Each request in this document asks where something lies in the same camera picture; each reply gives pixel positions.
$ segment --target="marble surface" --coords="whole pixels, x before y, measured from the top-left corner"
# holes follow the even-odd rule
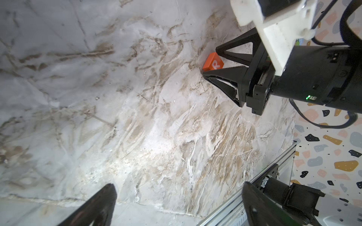
[[[316,37],[323,42],[341,42],[340,18],[351,1],[337,1],[325,18],[319,23]],[[317,4],[317,20],[329,0]],[[347,20],[352,31],[362,38],[362,7],[359,7]],[[311,40],[299,40],[300,45],[316,45]],[[296,102],[299,109],[314,123],[342,125],[349,116],[344,110],[311,103]],[[345,129],[320,129],[302,117],[295,118],[294,139],[298,142],[294,160],[292,182],[318,187],[322,192],[336,198],[348,200],[350,204],[362,207],[362,114],[358,120]],[[313,142],[307,140],[315,137]]]
[[[0,4],[1,197],[78,206],[114,183],[118,204],[205,217],[292,143],[286,99],[253,115],[201,76],[251,28],[228,1]]]
[[[0,199],[0,225],[49,226],[58,225],[77,207],[44,204],[38,202]],[[196,225],[201,219],[185,214],[160,212],[154,206],[137,203],[120,204],[114,207],[112,225]]]

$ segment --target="metal rail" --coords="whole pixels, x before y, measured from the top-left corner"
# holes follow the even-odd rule
[[[292,155],[294,155],[296,147],[296,141],[278,158],[276,158],[268,167],[266,167],[263,171],[261,171],[257,176],[250,180],[250,183],[253,183],[257,180],[261,175],[263,175],[269,167],[274,165],[275,163],[278,165],[282,165],[286,160],[288,160]],[[242,188],[239,189],[234,195],[232,195],[228,200],[226,200],[221,206],[219,206],[216,210],[214,210],[211,214],[209,214],[204,220],[199,222],[197,226],[218,226],[225,219],[230,219],[228,217],[230,214],[234,212],[234,210],[241,210],[240,206],[243,205],[243,199],[241,197]]]

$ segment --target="black plastic part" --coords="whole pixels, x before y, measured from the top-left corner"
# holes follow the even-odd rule
[[[263,16],[268,17],[300,0],[258,0]]]
[[[228,49],[246,43],[253,43],[253,54],[238,54]],[[216,47],[219,56],[248,65],[206,71],[203,77],[221,89],[234,103],[243,107],[247,103],[254,114],[261,115],[269,99],[269,91],[274,78],[274,67],[267,61],[268,54],[255,28],[241,36]]]
[[[264,194],[279,205],[283,205],[289,193],[289,186],[275,178],[269,178],[264,188]]]
[[[361,49],[295,46],[271,94],[362,113],[361,75]]]
[[[277,172],[278,172],[278,169],[279,169],[279,165],[274,163],[271,167],[269,167],[268,170],[266,170],[260,177],[258,177],[258,179],[256,179],[254,182],[253,182],[253,185],[260,189],[261,191],[263,191],[263,188],[261,187],[261,183],[263,182],[264,178],[269,175],[273,178],[277,178]]]
[[[241,87],[242,79],[247,71],[247,67],[239,66],[232,68],[223,68],[218,70],[206,71],[202,74],[204,79],[209,81],[211,84],[215,85],[217,88],[221,89],[235,104],[239,107],[244,105],[244,102],[241,100],[241,93],[237,93],[236,89]],[[234,87],[225,84],[222,81],[232,84]]]
[[[58,226],[110,226],[117,193],[107,184]]]
[[[253,54],[239,54],[227,51],[231,48],[241,46],[249,42],[253,43]],[[258,31],[256,30],[256,28],[253,28],[243,33],[239,37],[234,38],[233,40],[216,47],[216,53],[219,56],[222,56],[228,60],[232,60],[234,62],[238,62],[240,64],[249,66],[251,60],[253,59],[253,55],[255,55],[260,43],[261,39],[258,34]]]
[[[264,193],[273,201],[280,203],[288,213],[302,220],[304,224],[320,226],[320,223],[314,216],[318,216],[319,212],[315,209],[315,206],[319,197],[325,196],[323,192],[315,188],[293,183],[287,191],[287,195],[285,195],[286,188],[281,185],[275,186],[276,184],[277,182],[270,178],[265,185]]]
[[[301,226],[250,182],[241,193],[250,226]]]

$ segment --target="orange cube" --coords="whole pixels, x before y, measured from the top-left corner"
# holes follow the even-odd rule
[[[219,55],[216,52],[211,53],[204,66],[202,67],[202,70],[205,71],[211,71],[216,69],[221,69],[224,66],[224,62],[221,60]]]

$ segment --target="terrazzo wallpaper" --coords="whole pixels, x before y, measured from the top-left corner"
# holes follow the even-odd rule
[[[316,20],[330,3],[317,4]],[[339,22],[351,0],[340,0],[318,24],[316,38],[323,42],[341,42]],[[350,28],[361,37],[362,7],[348,19]],[[297,40],[296,45],[315,45],[310,40]],[[314,123],[342,125],[346,111],[296,101],[299,109]],[[295,118],[294,139],[298,142],[291,182],[320,189],[346,202],[362,207],[362,115],[345,129],[321,129]]]

